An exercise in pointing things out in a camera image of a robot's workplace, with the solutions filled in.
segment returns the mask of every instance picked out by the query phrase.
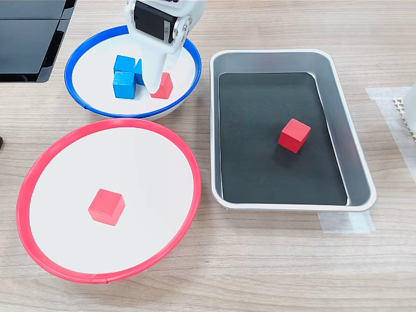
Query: blue rim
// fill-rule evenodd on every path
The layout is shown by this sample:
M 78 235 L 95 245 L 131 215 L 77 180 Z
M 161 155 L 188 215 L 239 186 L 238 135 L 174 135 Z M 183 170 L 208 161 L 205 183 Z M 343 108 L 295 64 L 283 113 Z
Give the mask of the blue rim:
M 120 115 L 120 114 L 111 114 L 109 112 L 103 112 L 102 110 L 97 110 L 93 107 L 91 107 L 87 102 L 85 102 L 75 91 L 75 88 L 73 87 L 72 83 L 72 73 L 75 65 L 77 64 L 78 60 L 84 55 L 85 52 L 87 52 L 92 47 L 96 46 L 100 42 L 107 40 L 109 38 L 113 38 L 115 36 L 121 36 L 123 34 L 128 34 L 129 30 L 126 25 L 118 26 L 115 28 L 107 29 L 106 31 L 100 32 L 96 34 L 95 36 L 88 39 L 86 42 L 81 44 L 71 55 L 70 59 L 68 60 L 68 63 L 66 63 L 65 68 L 65 85 L 68 89 L 68 92 L 71 94 L 74 100 L 80 104 L 80 106 L 84 107 L 85 109 L 88 109 L 89 111 L 92 111 L 94 113 L 113 117 L 113 118 L 146 118 L 150 116 L 158 115 L 164 111 L 167 111 L 168 109 L 171 109 L 172 107 L 175 107 L 179 103 L 181 103 L 184 99 L 187 98 L 187 96 L 195 89 L 196 85 L 198 84 L 198 81 L 201 77 L 201 71 L 202 71 L 202 61 L 201 61 L 201 55 L 196 49 L 195 45 L 189 40 L 186 39 L 185 43 L 183 44 L 183 47 L 190 53 L 192 58 L 195 61 L 195 78 L 192 82 L 192 85 L 188 89 L 188 91 L 181 96 L 179 99 L 174 101 L 172 104 L 165 106 L 161 109 L 154 110 L 153 112 L 147 112 L 145 114 L 130 114 L 130 115 Z

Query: blue cube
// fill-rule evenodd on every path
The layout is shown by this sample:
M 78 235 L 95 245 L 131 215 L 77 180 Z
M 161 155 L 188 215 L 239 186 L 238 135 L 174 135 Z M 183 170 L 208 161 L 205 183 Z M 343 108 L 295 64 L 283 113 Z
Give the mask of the blue cube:
M 114 64 L 114 73 L 128 72 L 133 73 L 135 70 L 136 60 L 133 57 L 123 57 L 117 55 L 116 63 Z
M 135 79 L 136 84 L 144 86 L 143 75 L 142 75 L 142 59 L 138 60 L 135 67 Z
M 136 81 L 134 73 L 116 71 L 112 82 L 114 95 L 118 99 L 134 99 L 136 94 Z

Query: blue-rimmed bowl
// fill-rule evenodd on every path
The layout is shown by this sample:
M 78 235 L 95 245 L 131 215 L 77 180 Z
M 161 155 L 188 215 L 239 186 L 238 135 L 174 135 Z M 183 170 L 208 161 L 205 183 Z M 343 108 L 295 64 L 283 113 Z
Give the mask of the blue-rimmed bowl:
M 195 89 L 202 62 L 195 45 L 186 40 L 175 65 L 166 63 L 174 89 L 169 99 L 154 99 L 144 86 L 137 86 L 135 99 L 117 99 L 112 89 L 113 66 L 117 55 L 140 58 L 140 43 L 128 36 L 127 26 L 100 32 L 81 44 L 70 57 L 65 83 L 82 107 L 114 118 L 156 120 L 177 109 Z

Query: red cube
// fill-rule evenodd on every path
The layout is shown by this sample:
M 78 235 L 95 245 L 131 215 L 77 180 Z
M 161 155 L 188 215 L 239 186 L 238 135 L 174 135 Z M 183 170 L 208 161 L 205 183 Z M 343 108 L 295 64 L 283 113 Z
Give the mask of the red cube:
M 169 73 L 162 74 L 161 86 L 156 93 L 150 94 L 153 98 L 168 99 L 174 88 L 173 82 Z
M 304 145 L 310 132 L 310 126 L 292 118 L 286 127 L 283 128 L 279 144 L 293 153 L 297 153 Z
M 101 188 L 98 190 L 90 208 L 88 208 L 88 212 L 95 221 L 115 226 L 124 210 L 124 206 L 125 203 L 121 194 Z

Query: tray rim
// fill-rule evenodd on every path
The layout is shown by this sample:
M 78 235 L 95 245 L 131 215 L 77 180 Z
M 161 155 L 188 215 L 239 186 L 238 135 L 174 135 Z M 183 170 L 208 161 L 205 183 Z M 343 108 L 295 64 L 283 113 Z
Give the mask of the tray rim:
M 70 56 L 66 63 L 65 67 L 65 73 L 64 73 L 64 80 L 65 85 L 70 93 L 71 97 L 78 103 L 80 106 L 82 106 L 84 109 L 88 109 L 91 112 L 94 112 L 96 114 L 100 114 L 102 116 L 112 117 L 112 118 L 151 118 L 154 116 L 158 116 L 164 112 L 168 112 L 169 110 L 173 109 L 177 105 L 181 104 L 188 96 L 189 94 L 196 88 L 196 85 L 198 84 L 201 74 L 202 74 L 202 60 L 201 55 L 199 51 L 196 49 L 196 46 L 187 38 L 185 40 L 185 43 L 183 44 L 183 47 L 189 52 L 191 57 L 194 59 L 195 62 L 195 77 L 194 80 L 190 86 L 190 88 L 186 91 L 185 94 L 183 94 L 179 99 L 174 101 L 173 103 L 157 110 L 153 110 L 151 112 L 145 112 L 142 114 L 113 114 L 111 112 L 103 112 L 102 110 L 95 109 L 94 107 L 90 106 L 86 101 L 84 101 L 77 91 L 75 90 L 72 82 L 72 73 L 75 65 L 77 64 L 78 60 L 92 47 L 96 46 L 97 44 L 101 43 L 102 41 L 105 41 L 107 39 L 129 34 L 129 29 L 126 25 L 113 27 L 110 29 L 107 29 L 105 31 L 101 31 L 95 35 L 93 35 L 91 38 L 84 41 Z
M 326 59 L 331 64 L 331 70 L 333 72 L 333 76 L 335 78 L 335 83 L 337 85 L 337 89 L 341 96 L 341 102 L 343 104 L 343 109 L 345 112 L 345 116 L 348 122 L 348 126 L 351 129 L 352 137 L 354 139 L 354 144 L 356 145 L 357 153 L 359 155 L 359 160 L 361 163 L 361 167 L 366 175 L 367 183 L 370 189 L 370 196 L 367 201 L 358 206 L 349 206 L 349 205 L 304 205 L 304 204 L 284 204 L 284 203 L 232 203 L 230 201 L 224 200 L 221 195 L 219 194 L 218 190 L 216 189 L 215 185 L 215 84 L 217 83 L 214 81 L 214 65 L 215 60 L 218 57 L 221 57 L 224 54 L 229 53 L 253 53 L 253 54 L 261 54 L 261 53 L 316 53 L 319 54 Z M 348 109 L 348 105 L 346 104 L 346 99 L 344 96 L 343 89 L 341 87 L 341 82 L 339 80 L 339 76 L 337 70 L 335 69 L 335 63 L 333 59 L 327 54 L 319 49 L 247 49 L 247 50 L 224 50 L 215 53 L 209 62 L 209 73 L 210 73 L 210 150 L 211 150 L 211 194 L 213 195 L 214 199 L 226 209 L 230 210 L 247 210 L 247 211 L 270 211 L 270 210 L 277 210 L 277 211 L 316 211 L 316 212 L 363 212 L 370 209 L 375 203 L 377 199 L 377 192 L 376 187 L 374 185 L 374 181 L 372 180 L 371 173 L 367 162 L 365 160 L 365 155 L 362 150 L 361 144 L 359 143 L 359 139 L 357 136 L 356 129 L 354 127 L 352 117 L 350 115 L 350 111 Z

